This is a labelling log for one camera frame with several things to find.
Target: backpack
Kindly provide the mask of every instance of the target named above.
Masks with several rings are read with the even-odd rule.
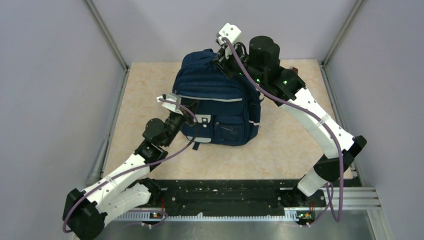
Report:
[[[182,101],[198,101],[195,150],[199,143],[244,145],[258,134],[261,119],[259,92],[242,75],[228,79],[213,64],[216,55],[212,49],[186,55],[172,87],[172,92]],[[196,126],[184,124],[181,132],[191,140]]]

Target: metal frame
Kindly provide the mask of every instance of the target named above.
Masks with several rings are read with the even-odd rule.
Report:
[[[112,118],[112,122],[109,128],[109,132],[107,135],[107,148],[105,152],[101,152],[99,154],[104,154],[104,160],[102,165],[102,173],[103,169],[106,165],[106,160],[109,155],[109,150],[112,143],[112,138],[115,131],[115,126],[118,119],[119,110],[121,107],[122,99],[124,96],[125,87],[127,84],[130,68],[126,64],[125,59],[123,58],[121,52],[118,49],[118,46],[116,45],[115,41],[112,38],[112,35],[108,31],[105,23],[102,20],[101,15],[96,9],[96,6],[94,5],[92,0],[83,0],[83,2],[86,4],[87,8],[89,9],[90,14],[92,15],[94,21],[96,22],[101,34],[103,35],[105,41],[109,45],[110,50],[112,51],[114,57],[118,60],[119,64],[121,65],[122,69],[125,71],[125,75],[122,79],[121,89],[119,92],[119,97],[117,99],[117,103],[115,106],[114,115]],[[336,122],[347,130],[346,122],[343,118],[341,108],[339,106],[339,102],[337,100],[337,96],[335,94],[333,84],[331,82],[331,79],[327,72],[327,66],[330,63],[330,61],[333,58],[333,55],[335,54],[338,46],[343,41],[344,36],[346,35],[352,21],[354,20],[355,16],[365,3],[365,0],[357,0],[352,11],[350,12],[348,18],[346,19],[345,23],[343,24],[342,28],[340,29],[339,34],[335,38],[333,44],[331,45],[327,55],[325,56],[325,59],[320,63],[320,70],[322,73],[322,77],[324,79],[324,84],[328,92],[328,96],[330,98],[330,103],[332,105],[334,114],[335,114],[335,120]],[[354,178],[359,178],[360,176],[360,169],[357,165],[352,164],[350,167],[352,174]],[[333,202],[335,207],[337,207],[338,203],[338,188],[334,189],[334,198]],[[376,240],[393,240],[391,231],[389,229],[389,226],[387,224],[387,221],[384,217],[380,201],[378,199],[376,190],[373,187],[345,187],[344,188],[344,210],[347,211],[356,211],[356,210],[366,210],[370,219],[370,224],[372,227],[372,230],[374,232]],[[328,196],[326,191],[324,190],[325,198],[328,200]],[[287,208],[288,216],[280,216],[280,217],[271,217],[269,221],[287,221],[287,220],[293,220],[293,214],[296,211],[304,211],[303,208]],[[138,220],[142,220],[145,215],[134,215],[134,214],[127,214],[123,215],[120,218],[118,218],[119,221],[133,221],[134,218],[137,218]],[[219,219],[219,218],[210,218],[210,217],[204,217],[204,216],[194,216],[194,217],[187,217],[187,218],[179,218],[179,217],[170,217],[170,221],[257,221],[259,219],[256,218],[236,218],[234,220],[232,219]]]

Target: wall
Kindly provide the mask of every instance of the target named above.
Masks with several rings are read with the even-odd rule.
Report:
[[[396,239],[422,239],[424,1],[368,1],[329,65],[357,163]]]
[[[94,0],[123,57],[131,62],[181,61],[219,49],[216,33],[229,22],[243,42],[266,35],[282,59],[323,59],[355,0]]]
[[[1,1],[0,63],[0,238],[67,238],[123,71],[81,0]]]

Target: wooden table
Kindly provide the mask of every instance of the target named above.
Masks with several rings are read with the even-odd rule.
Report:
[[[316,59],[281,60],[299,69],[312,95],[333,118],[320,67]],[[122,99],[104,176],[121,165],[143,141],[146,123],[165,120],[169,112],[156,97],[169,93],[181,62],[133,63]],[[179,133],[170,147],[175,153],[188,143]],[[315,140],[291,115],[265,99],[257,137],[246,145],[230,147],[201,144],[159,165],[147,177],[155,179],[298,179],[322,156]],[[350,169],[345,177],[352,178]]]

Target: blue backpack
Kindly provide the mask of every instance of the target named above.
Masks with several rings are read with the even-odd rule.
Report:
[[[228,146],[246,144],[258,134],[261,119],[259,92],[241,75],[228,79],[213,63],[212,49],[192,52],[182,60],[172,92],[183,100],[199,101],[195,112],[199,143]],[[196,126],[185,124],[181,132],[191,140]]]

